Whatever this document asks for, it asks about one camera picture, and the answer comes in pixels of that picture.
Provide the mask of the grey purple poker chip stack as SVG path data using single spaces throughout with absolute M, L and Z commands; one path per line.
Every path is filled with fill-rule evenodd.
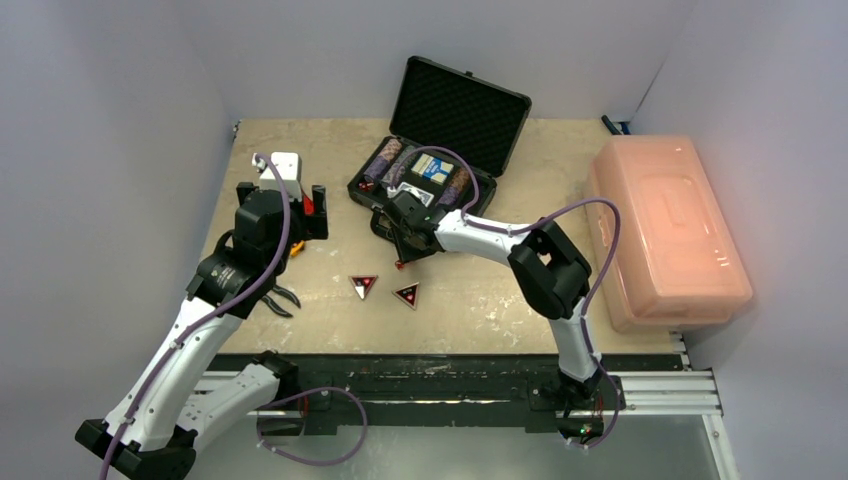
M 463 190 L 464 188 L 461 186 L 448 186 L 443 192 L 442 196 L 439 198 L 438 204 L 445 206 L 455 205 L 456 202 L 461 198 Z

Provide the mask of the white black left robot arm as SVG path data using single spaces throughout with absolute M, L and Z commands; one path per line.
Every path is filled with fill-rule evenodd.
M 232 229 L 200 262 L 176 320 L 139 380 L 103 419 L 84 421 L 76 441 L 128 479 L 183 479 L 197 457 L 249 411 L 297 399 L 296 365 L 266 351 L 201 397 L 195 388 L 223 344 L 276 287 L 293 245 L 328 237 L 326 189 L 288 197 L 250 182 L 236 187 Z

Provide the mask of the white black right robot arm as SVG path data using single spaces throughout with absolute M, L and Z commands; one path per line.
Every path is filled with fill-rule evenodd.
M 531 309 L 549 321 L 558 352 L 558 396 L 584 407 L 601 391 L 602 355 L 592 345 L 588 309 L 597 292 L 592 267 L 556 223 L 586 201 L 563 207 L 533 224 L 509 224 L 461 209 L 428 208 L 411 193 L 382 208 L 400 260 L 415 252 L 470 254 L 508 267 Z

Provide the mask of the black poker set case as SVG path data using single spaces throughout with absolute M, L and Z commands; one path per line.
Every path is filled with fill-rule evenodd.
M 451 177 L 443 185 L 437 185 L 413 173 L 414 162 L 427 146 L 444 147 L 459 154 L 473 171 L 480 190 L 469 212 L 480 216 L 495 196 L 497 179 L 507 169 L 531 108 L 532 100 L 525 94 L 422 56 L 409 57 L 389 134 L 347 185 L 350 198 L 371 210 L 372 233 L 386 241 L 392 238 L 389 222 L 380 212 L 389 199 L 388 188 L 381 184 L 382 178 L 367 182 L 369 191 L 360 190 L 358 185 L 366 182 L 363 172 L 389 139 L 397 138 L 404 145 L 391 163 L 407 165 L 399 185 L 407 182 L 432 193 L 434 200 L 430 208 L 439 205 L 439 198 L 462 167 L 454 159 L 435 153 L 433 156 L 454 165 Z M 456 204 L 447 207 L 459 208 L 472 199 L 473 187 L 469 183 Z

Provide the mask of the red black utility knife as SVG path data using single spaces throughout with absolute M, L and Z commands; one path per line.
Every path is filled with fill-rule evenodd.
M 304 214 L 306 216 L 312 216 L 315 213 L 315 206 L 314 206 L 313 199 L 306 193 L 305 190 L 301 191 L 301 195 L 302 195 L 302 203 L 303 203 Z

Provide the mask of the blue backed playing card deck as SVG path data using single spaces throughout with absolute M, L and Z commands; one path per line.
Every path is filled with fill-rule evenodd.
M 432 203 L 432 201 L 434 200 L 434 195 L 432 193 L 430 193 L 430 192 L 428 192 L 428 191 L 426 191 L 422 188 L 419 188 L 417 186 L 414 186 L 412 184 L 409 184 L 407 182 L 402 182 L 396 188 L 396 191 L 397 192 L 405 191 L 405 192 L 412 194 L 418 200 L 420 200 L 421 203 L 426 207 L 429 207 L 430 204 Z

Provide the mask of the yellow tape measure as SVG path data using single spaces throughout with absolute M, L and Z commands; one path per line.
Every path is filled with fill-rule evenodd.
M 292 258 L 297 257 L 298 255 L 300 255 L 305 250 L 305 247 L 306 247 L 305 241 L 300 241 L 300 242 L 294 243 L 289 250 L 289 256 L 292 257 Z

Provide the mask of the triangular dealer button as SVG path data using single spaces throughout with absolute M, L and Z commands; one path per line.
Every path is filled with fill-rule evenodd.
M 392 292 L 393 296 L 400 300 L 405 306 L 415 311 L 418 306 L 420 283 L 416 282 Z
M 378 279 L 378 275 L 351 275 L 349 277 L 355 293 L 361 300 L 367 298 Z

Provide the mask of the blue orange poker chip stack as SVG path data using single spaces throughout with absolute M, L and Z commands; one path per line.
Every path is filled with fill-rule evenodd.
M 385 188 L 394 188 L 397 187 L 401 181 L 403 174 L 407 170 L 407 165 L 405 163 L 395 163 L 392 164 L 389 170 L 385 173 L 385 175 L 381 179 L 381 184 Z

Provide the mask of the blue boxed card deck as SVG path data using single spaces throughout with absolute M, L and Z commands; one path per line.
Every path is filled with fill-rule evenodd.
M 452 175 L 454 165 L 433 155 L 422 153 L 412 166 L 412 172 L 437 185 L 443 185 Z

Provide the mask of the orange purple poker chip stack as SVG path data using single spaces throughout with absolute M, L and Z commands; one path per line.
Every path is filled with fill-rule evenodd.
M 401 150 L 404 148 L 403 143 L 397 138 L 389 139 L 378 153 L 378 157 L 387 162 L 393 162 Z

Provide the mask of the blue object behind bin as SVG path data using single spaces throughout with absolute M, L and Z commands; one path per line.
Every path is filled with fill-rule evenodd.
M 613 121 L 608 115 L 602 115 L 600 121 L 607 128 L 611 135 L 630 135 L 629 124 L 627 122 Z

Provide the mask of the translucent pink storage bin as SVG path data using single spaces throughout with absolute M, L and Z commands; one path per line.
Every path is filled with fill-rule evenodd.
M 621 333 L 723 324 L 752 287 L 691 140 L 613 136 L 584 194 L 618 208 L 622 228 L 602 283 Z

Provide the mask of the black aluminium mounting rail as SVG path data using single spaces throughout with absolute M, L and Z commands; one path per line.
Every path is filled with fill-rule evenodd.
M 722 411 L 714 377 L 681 354 L 612 354 L 609 380 L 584 392 L 560 378 L 553 354 L 287 354 L 313 393 L 250 412 L 267 437 L 334 435 L 358 426 L 520 428 L 575 441 L 599 437 L 618 416 L 702 416 Z

